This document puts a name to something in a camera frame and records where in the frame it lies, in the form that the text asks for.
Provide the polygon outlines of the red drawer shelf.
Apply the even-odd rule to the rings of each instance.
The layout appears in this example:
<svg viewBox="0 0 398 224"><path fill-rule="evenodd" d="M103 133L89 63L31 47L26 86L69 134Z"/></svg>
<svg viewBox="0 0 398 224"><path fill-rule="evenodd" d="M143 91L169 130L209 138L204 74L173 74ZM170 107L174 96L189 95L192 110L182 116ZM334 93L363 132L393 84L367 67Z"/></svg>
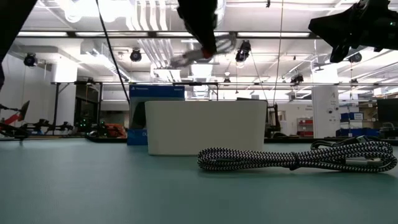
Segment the red drawer shelf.
<svg viewBox="0 0 398 224"><path fill-rule="evenodd" d="M313 119L312 118L297 118L297 135L301 138L312 138Z"/></svg>

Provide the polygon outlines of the black metal rack frame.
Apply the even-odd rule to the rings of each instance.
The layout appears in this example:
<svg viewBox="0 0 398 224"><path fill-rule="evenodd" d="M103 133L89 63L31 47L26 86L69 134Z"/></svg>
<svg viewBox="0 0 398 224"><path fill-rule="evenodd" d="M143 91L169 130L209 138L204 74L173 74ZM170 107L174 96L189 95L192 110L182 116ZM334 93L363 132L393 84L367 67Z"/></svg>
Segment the black metal rack frame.
<svg viewBox="0 0 398 224"><path fill-rule="evenodd" d="M88 136L101 126L102 82L53 82L55 103L50 132Z"/></svg>

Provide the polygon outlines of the orange background machine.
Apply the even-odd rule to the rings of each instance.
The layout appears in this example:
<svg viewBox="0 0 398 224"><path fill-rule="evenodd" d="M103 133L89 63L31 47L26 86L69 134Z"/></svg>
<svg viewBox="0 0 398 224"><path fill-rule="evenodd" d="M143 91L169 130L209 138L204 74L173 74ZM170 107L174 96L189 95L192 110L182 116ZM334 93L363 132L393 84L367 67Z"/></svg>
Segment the orange background machine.
<svg viewBox="0 0 398 224"><path fill-rule="evenodd" d="M127 138L127 132L123 125L106 123L104 126L106 129L105 134L108 138Z"/></svg>

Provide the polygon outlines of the black background monitor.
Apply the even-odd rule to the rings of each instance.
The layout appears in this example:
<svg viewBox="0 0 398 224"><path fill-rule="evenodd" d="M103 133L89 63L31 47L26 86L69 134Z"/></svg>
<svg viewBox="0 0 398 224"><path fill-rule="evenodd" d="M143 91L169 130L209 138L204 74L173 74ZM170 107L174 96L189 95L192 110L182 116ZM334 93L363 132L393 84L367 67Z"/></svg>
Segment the black background monitor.
<svg viewBox="0 0 398 224"><path fill-rule="evenodd" d="M377 116L381 122L398 122L398 98L377 100Z"/></svg>

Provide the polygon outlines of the white building pillar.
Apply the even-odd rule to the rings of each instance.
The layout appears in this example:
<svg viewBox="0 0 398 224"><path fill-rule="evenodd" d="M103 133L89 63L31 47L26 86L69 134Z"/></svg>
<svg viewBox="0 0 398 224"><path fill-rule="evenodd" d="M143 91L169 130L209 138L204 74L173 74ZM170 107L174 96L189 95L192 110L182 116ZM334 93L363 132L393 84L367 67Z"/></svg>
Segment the white building pillar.
<svg viewBox="0 0 398 224"><path fill-rule="evenodd" d="M335 137L340 129L339 94L337 86L312 88L314 138Z"/></svg>

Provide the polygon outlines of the white plastic bin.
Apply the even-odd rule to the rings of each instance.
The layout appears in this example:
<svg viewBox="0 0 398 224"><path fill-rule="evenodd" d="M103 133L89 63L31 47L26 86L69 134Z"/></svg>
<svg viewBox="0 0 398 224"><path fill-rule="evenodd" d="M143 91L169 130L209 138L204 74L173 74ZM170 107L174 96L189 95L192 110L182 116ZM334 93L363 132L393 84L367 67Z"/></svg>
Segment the white plastic bin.
<svg viewBox="0 0 398 224"><path fill-rule="evenodd" d="M195 156L209 147L263 150L265 101L148 101L145 107L152 156Z"/></svg>

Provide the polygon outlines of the blue cardboard box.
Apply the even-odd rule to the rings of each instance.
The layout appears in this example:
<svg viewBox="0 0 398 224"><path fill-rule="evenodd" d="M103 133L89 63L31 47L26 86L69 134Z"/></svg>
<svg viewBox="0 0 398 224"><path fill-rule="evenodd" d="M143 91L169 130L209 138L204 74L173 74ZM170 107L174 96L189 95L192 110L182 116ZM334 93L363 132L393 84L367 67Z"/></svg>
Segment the blue cardboard box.
<svg viewBox="0 0 398 224"><path fill-rule="evenodd" d="M170 85L130 85L129 86L129 126L128 146L146 146L146 107L147 101L184 101L185 87Z"/></svg>

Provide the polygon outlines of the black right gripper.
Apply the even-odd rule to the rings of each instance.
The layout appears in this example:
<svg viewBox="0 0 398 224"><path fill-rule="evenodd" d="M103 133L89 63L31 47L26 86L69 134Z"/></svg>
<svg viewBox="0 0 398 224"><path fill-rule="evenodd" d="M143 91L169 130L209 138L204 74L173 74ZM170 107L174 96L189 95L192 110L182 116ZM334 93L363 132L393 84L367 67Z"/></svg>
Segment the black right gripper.
<svg viewBox="0 0 398 224"><path fill-rule="evenodd" d="M398 50L398 12L389 9L390 0L360 0L351 8L337 14L310 20L308 29L332 46L330 62L341 62L350 48L372 47ZM348 35L350 44L340 43Z"/></svg>

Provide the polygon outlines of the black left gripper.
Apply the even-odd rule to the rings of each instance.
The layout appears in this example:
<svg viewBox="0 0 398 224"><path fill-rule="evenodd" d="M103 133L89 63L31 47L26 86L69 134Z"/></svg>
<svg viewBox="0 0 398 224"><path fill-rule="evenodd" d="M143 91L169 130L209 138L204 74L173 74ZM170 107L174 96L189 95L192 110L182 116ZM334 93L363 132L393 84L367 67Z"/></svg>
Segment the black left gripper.
<svg viewBox="0 0 398 224"><path fill-rule="evenodd" d="M204 55L216 53L213 24L205 19L188 19L191 17L214 18L218 0L177 0L177 12L184 19L186 30L201 44Z"/></svg>

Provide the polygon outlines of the blue storage bins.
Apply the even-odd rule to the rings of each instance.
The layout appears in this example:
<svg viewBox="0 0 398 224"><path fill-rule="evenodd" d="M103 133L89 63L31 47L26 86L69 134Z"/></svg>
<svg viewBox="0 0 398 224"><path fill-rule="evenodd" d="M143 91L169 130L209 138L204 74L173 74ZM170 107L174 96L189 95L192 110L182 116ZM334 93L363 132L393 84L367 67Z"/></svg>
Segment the blue storage bins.
<svg viewBox="0 0 398 224"><path fill-rule="evenodd" d="M376 118L366 118L363 112L341 113L340 127L336 130L336 136L378 136L378 126Z"/></svg>

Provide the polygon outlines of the red and black background robot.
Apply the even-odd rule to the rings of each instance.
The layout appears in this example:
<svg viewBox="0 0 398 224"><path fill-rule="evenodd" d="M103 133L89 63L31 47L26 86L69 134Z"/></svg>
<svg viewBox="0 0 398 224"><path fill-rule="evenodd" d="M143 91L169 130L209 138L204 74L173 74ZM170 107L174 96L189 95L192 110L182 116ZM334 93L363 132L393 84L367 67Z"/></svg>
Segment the red and black background robot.
<svg viewBox="0 0 398 224"><path fill-rule="evenodd" d="M20 109L9 108L7 106L0 104L0 112L2 110L11 110L16 112L14 115L10 116L9 118L0 120L0 134L2 134L5 137L10 137L15 139L26 139L29 137L29 133L26 130L22 128L17 128L12 125L17 121L23 121L25 119L27 110L29 108L29 104L30 101L26 101L22 105L22 108Z"/></svg>

